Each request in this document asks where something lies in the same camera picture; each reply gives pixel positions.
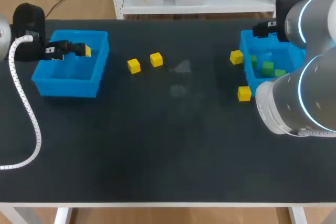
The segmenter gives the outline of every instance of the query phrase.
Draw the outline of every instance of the green cube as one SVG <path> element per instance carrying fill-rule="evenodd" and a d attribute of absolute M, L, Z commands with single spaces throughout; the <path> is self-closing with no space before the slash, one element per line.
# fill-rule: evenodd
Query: green cube
<path fill-rule="evenodd" d="M 257 68 L 257 56 L 256 55 L 250 55 L 250 61 L 252 63 L 252 67 Z"/>
<path fill-rule="evenodd" d="M 261 74 L 265 77 L 271 77 L 273 74 L 274 63 L 270 61 L 264 61 L 262 63 Z"/>
<path fill-rule="evenodd" d="M 286 74 L 286 71 L 283 69 L 276 69 L 274 70 L 274 77 L 281 77 Z"/>

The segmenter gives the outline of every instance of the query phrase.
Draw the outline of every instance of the yellow cube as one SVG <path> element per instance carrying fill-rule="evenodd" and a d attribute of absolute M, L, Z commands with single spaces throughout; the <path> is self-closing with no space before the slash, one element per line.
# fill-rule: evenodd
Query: yellow cube
<path fill-rule="evenodd" d="M 138 73 L 141 71 L 140 63 L 138 62 L 137 59 L 132 59 L 132 60 L 127 61 L 127 65 L 128 65 L 128 69 L 130 70 L 132 74 Z"/>
<path fill-rule="evenodd" d="M 91 57 L 91 48 L 85 45 L 85 56 Z"/>
<path fill-rule="evenodd" d="M 251 89 L 249 86 L 238 88 L 238 99 L 240 102 L 249 102 L 251 100 Z"/>
<path fill-rule="evenodd" d="M 151 64 L 155 68 L 163 65 L 163 59 L 162 59 L 162 56 L 159 52 L 156 52 L 155 54 L 151 55 Z"/>
<path fill-rule="evenodd" d="M 244 55 L 240 50 L 232 51 L 230 55 L 230 61 L 233 65 L 243 63 Z"/>

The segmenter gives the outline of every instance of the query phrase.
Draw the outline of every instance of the black table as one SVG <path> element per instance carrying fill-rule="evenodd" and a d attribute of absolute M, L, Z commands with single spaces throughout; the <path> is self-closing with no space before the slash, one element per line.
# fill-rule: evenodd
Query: black table
<path fill-rule="evenodd" d="M 0 171 L 0 202 L 336 202 L 336 141 L 274 135 L 254 100 L 238 102 L 245 75 L 229 55 L 257 22 L 48 21 L 49 37 L 108 31 L 110 55 L 96 99 L 41 97 L 36 63 L 16 64 L 42 147 Z M 163 67 L 151 67 L 154 52 Z M 131 75 L 133 58 L 142 70 Z M 0 87 L 0 164 L 12 164 L 31 155 L 35 135 L 7 61 Z"/>

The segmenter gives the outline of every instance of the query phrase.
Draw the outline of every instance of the metal frame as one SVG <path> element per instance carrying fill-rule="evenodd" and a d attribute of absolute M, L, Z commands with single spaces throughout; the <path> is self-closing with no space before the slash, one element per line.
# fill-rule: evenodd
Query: metal frame
<path fill-rule="evenodd" d="M 31 208 L 31 207 L 70 207 L 70 208 L 146 208 L 146 207 L 217 207 L 217 208 L 232 208 L 232 207 L 335 207 L 336 202 L 317 202 L 317 203 L 263 203 L 263 202 L 88 202 L 88 203 L 79 203 L 79 202 L 0 202 L 0 209 L 2 207 L 21 207 L 21 208 Z"/>
<path fill-rule="evenodd" d="M 321 224 L 335 224 L 336 223 L 336 209 L 332 210 L 331 213 L 324 219 Z"/>
<path fill-rule="evenodd" d="M 13 224 L 42 224 L 33 208 L 28 207 L 0 207 L 0 212 Z M 54 224 L 69 224 L 72 208 L 59 207 Z"/>
<path fill-rule="evenodd" d="M 275 0 L 211 0 L 205 6 L 175 6 L 166 1 L 163 6 L 132 6 L 129 0 L 113 0 L 117 19 L 124 14 L 191 14 L 191 13 L 233 13 L 233 12 L 274 12 Z"/>
<path fill-rule="evenodd" d="M 308 224 L 303 207 L 289 207 L 288 210 L 292 224 Z"/>

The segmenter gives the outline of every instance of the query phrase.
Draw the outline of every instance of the white cable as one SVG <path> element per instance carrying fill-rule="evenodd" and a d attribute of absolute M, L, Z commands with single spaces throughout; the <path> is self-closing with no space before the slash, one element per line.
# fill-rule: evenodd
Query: white cable
<path fill-rule="evenodd" d="M 17 38 L 13 44 L 11 45 L 11 48 L 9 49 L 9 55 L 8 55 L 8 62 L 9 62 L 9 69 L 10 69 L 10 73 L 13 77 L 13 81 L 14 81 L 14 85 L 17 89 L 17 92 L 19 93 L 21 100 L 23 102 L 23 105 L 25 106 L 30 120 L 34 126 L 34 130 L 35 130 L 35 134 L 36 134 L 36 147 L 35 150 L 33 152 L 33 154 L 25 161 L 15 164 L 15 165 L 0 165 L 0 169 L 1 170 L 8 170 L 8 169 L 16 169 L 16 168 L 20 168 L 23 167 L 25 165 L 28 165 L 31 161 L 33 161 L 37 154 L 39 153 L 40 149 L 41 149 L 41 142 L 42 142 L 42 138 L 41 138 L 41 131 L 40 131 L 40 127 L 38 126 L 35 114 L 33 113 L 33 110 L 30 107 L 30 104 L 27 100 L 26 94 L 23 91 L 20 81 L 19 81 L 19 77 L 17 76 L 16 70 L 15 70 L 15 64 L 14 64 L 14 55 L 15 55 L 15 50 L 18 47 L 18 45 L 20 45 L 23 42 L 32 42 L 33 41 L 33 37 L 31 35 L 26 35 L 26 36 L 22 36 L 20 38 Z"/>

